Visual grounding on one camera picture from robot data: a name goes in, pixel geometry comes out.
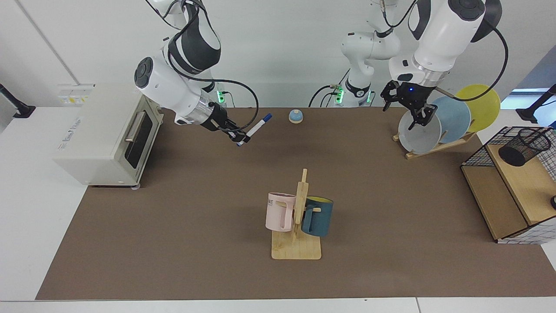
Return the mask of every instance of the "dark blue mug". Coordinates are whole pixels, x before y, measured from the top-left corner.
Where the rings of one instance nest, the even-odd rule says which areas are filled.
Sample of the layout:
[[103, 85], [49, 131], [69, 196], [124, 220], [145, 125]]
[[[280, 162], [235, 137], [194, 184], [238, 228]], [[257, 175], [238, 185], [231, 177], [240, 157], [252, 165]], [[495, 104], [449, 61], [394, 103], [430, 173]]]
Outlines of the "dark blue mug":
[[307, 197], [301, 230], [309, 235], [324, 237], [328, 234], [334, 201], [322, 197]]

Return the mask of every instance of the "yellow plate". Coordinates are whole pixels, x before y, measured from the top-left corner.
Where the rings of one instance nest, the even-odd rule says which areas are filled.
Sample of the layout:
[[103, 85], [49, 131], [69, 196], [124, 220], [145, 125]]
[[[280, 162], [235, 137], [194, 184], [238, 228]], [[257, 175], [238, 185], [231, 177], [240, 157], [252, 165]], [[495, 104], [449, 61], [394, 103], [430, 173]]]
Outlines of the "yellow plate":
[[[456, 97], [461, 99], [469, 99], [482, 94], [487, 85], [469, 85], [461, 89]], [[474, 120], [468, 131], [475, 132], [483, 130], [494, 123], [500, 113], [500, 97], [494, 90], [490, 90], [486, 95], [477, 100], [467, 101], [469, 111], [471, 111], [471, 119]]]

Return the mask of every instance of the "oven window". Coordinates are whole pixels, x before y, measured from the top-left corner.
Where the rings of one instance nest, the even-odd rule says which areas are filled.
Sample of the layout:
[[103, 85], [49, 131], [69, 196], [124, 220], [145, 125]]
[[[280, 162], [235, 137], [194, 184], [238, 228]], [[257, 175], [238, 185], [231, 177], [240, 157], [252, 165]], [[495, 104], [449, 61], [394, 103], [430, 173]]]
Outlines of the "oven window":
[[145, 119], [143, 120], [143, 123], [139, 128], [137, 139], [133, 143], [129, 143], [127, 145], [125, 157], [134, 169], [137, 169], [139, 160], [141, 159], [141, 155], [143, 154], [143, 150], [145, 149], [145, 145], [147, 144], [148, 136], [151, 133], [151, 129], [152, 120], [150, 116], [146, 114]]

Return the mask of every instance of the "plate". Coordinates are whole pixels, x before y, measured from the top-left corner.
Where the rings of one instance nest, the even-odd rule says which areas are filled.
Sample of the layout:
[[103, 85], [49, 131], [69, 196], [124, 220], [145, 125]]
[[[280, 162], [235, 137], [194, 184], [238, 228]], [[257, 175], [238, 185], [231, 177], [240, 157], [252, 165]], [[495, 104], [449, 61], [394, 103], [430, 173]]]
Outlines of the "plate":
[[[456, 97], [461, 99], [469, 99], [476, 97], [488, 89], [487, 85], [469, 85], [461, 89]], [[471, 119], [473, 124], [469, 127], [469, 131], [476, 132], [483, 130], [494, 123], [500, 113], [500, 97], [494, 90], [490, 90], [486, 95], [477, 100], [467, 101], [467, 106], [471, 111]]]
[[400, 143], [405, 150], [414, 154], [425, 154], [436, 147], [442, 135], [442, 125], [436, 115], [427, 126], [415, 125], [412, 130], [408, 130], [413, 123], [411, 112], [407, 111], [401, 117], [398, 132]]
[[438, 106], [436, 115], [442, 125], [442, 133], [447, 131], [440, 139], [440, 143], [451, 143], [467, 133], [471, 124], [471, 111], [465, 102], [450, 97], [440, 97], [434, 100], [433, 104]]

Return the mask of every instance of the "oven door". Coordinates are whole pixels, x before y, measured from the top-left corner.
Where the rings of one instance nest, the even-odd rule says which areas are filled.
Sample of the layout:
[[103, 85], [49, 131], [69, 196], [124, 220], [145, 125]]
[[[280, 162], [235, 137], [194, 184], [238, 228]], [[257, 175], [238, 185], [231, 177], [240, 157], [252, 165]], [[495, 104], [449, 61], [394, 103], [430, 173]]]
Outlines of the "oven door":
[[135, 117], [124, 137], [122, 165], [137, 182], [151, 151], [160, 123], [144, 97], [139, 101]]

